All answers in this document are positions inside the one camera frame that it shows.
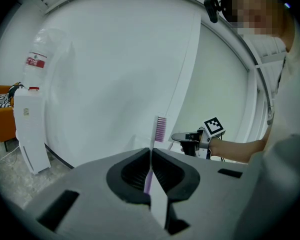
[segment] orange chair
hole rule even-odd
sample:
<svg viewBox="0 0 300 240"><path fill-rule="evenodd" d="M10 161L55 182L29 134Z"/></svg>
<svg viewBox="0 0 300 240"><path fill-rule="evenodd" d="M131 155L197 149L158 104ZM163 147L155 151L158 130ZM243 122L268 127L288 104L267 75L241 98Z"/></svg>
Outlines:
<svg viewBox="0 0 300 240"><path fill-rule="evenodd" d="M7 94L11 86L0 85L0 94ZM5 150L6 142L16 137L16 123L13 111L14 101L11 99L11 107L0 108L0 142L4 142Z"/></svg>

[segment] ceiling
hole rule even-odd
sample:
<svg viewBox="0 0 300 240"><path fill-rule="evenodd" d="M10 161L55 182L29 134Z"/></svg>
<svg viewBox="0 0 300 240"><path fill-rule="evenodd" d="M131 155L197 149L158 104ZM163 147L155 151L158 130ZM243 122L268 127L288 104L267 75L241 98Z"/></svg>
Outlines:
<svg viewBox="0 0 300 240"><path fill-rule="evenodd" d="M70 0L37 0L37 3L45 13L48 13L53 9L57 9L59 5L63 3L69 3L69 1ZM271 90L269 96L273 99L283 60L286 55L285 45L280 39L273 37L263 37L259 39L244 38L244 41L253 53L258 63L256 67L261 69L267 88Z"/></svg>

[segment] white shirt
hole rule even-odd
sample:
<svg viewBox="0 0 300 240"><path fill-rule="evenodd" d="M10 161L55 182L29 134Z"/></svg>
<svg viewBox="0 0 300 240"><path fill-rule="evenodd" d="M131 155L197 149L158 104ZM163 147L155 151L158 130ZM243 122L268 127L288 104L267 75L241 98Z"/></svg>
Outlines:
<svg viewBox="0 0 300 240"><path fill-rule="evenodd" d="M294 29L293 44L286 54L274 99L273 122L265 151L278 141L300 135L300 26L296 21Z"/></svg>

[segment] person's arm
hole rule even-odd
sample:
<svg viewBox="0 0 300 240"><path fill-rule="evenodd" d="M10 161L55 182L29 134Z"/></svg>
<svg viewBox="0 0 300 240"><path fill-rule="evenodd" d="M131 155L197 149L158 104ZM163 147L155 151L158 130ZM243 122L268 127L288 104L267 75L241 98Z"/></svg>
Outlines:
<svg viewBox="0 0 300 240"><path fill-rule="evenodd" d="M254 153L264 150L270 130L271 126L268 127L262 139L248 143L235 143L213 138L209 148L212 156L248 163Z"/></svg>

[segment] person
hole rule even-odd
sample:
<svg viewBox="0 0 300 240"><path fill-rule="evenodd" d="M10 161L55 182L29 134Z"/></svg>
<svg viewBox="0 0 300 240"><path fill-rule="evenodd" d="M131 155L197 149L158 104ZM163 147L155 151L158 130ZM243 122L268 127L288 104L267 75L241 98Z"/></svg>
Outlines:
<svg viewBox="0 0 300 240"><path fill-rule="evenodd" d="M225 18L256 35L280 38L286 47L284 66L274 99L272 124L263 138L235 143L212 138L212 156L248 163L253 154L267 151L278 141L300 135L300 27L280 0L221 0Z"/></svg>

